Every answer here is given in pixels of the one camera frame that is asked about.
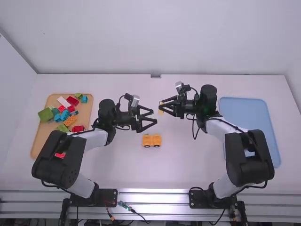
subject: white wall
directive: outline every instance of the white wall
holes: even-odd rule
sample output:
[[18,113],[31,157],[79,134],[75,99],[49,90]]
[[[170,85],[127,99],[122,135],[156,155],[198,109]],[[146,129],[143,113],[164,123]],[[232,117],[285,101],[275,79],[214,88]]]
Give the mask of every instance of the white wall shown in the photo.
[[0,34],[0,167],[37,74]]
[[0,1],[40,73],[285,74],[301,109],[299,0]]

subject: white lego brick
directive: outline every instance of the white lego brick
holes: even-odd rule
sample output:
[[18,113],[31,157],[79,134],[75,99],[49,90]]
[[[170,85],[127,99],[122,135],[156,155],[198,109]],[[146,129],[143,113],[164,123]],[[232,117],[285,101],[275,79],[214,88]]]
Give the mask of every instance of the white lego brick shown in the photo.
[[65,108],[68,108],[71,106],[71,104],[68,103],[68,101],[65,100],[64,97],[60,96],[58,99],[57,99],[58,102],[61,103],[61,105],[63,105]]

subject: red lego brick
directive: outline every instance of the red lego brick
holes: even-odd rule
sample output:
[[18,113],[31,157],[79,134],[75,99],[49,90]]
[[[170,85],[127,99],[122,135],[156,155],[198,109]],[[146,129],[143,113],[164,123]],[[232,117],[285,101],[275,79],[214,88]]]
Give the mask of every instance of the red lego brick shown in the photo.
[[71,104],[71,105],[73,105],[73,106],[76,106],[76,105],[79,104],[79,101],[78,101],[77,99],[71,97],[71,96],[69,96],[69,97],[67,98],[67,101],[68,101],[69,104]]
[[85,129],[85,127],[84,126],[74,126],[73,128],[72,128],[72,132],[73,133],[77,133],[77,132],[81,132],[81,131],[85,131],[86,129]]
[[60,158],[60,159],[63,159],[64,157],[65,157],[65,153],[55,153],[55,157],[57,157],[57,158]]
[[66,110],[66,108],[65,108],[63,105],[59,106],[57,109],[58,109],[60,112],[63,112],[64,110]]
[[75,107],[73,105],[69,106],[67,109],[70,113],[75,111]]

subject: orange lego brick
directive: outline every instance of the orange lego brick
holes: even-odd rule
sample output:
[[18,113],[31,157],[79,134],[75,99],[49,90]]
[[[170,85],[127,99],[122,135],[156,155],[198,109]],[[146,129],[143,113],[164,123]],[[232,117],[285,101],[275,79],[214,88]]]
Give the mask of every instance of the orange lego brick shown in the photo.
[[75,121],[77,120],[77,117],[75,115],[69,117],[66,121],[64,121],[65,126],[71,126]]
[[151,147],[151,146],[160,147],[162,145],[162,137],[159,134],[155,134],[155,135],[145,134],[143,135],[142,145],[144,147]]

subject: green lego brick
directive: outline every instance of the green lego brick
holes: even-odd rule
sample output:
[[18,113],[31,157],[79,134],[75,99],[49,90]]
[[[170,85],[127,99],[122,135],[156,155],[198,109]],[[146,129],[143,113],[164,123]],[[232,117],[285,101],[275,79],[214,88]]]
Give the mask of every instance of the green lego brick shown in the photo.
[[47,122],[48,120],[50,120],[54,117],[54,115],[49,107],[38,112],[38,116],[42,122]]
[[59,130],[59,131],[62,131],[62,132],[65,132],[65,133],[69,133],[70,131],[68,130],[68,128],[64,125],[64,124],[61,124],[59,125],[56,130]]
[[77,99],[81,99],[83,97],[83,95],[81,93],[76,93],[74,95]]

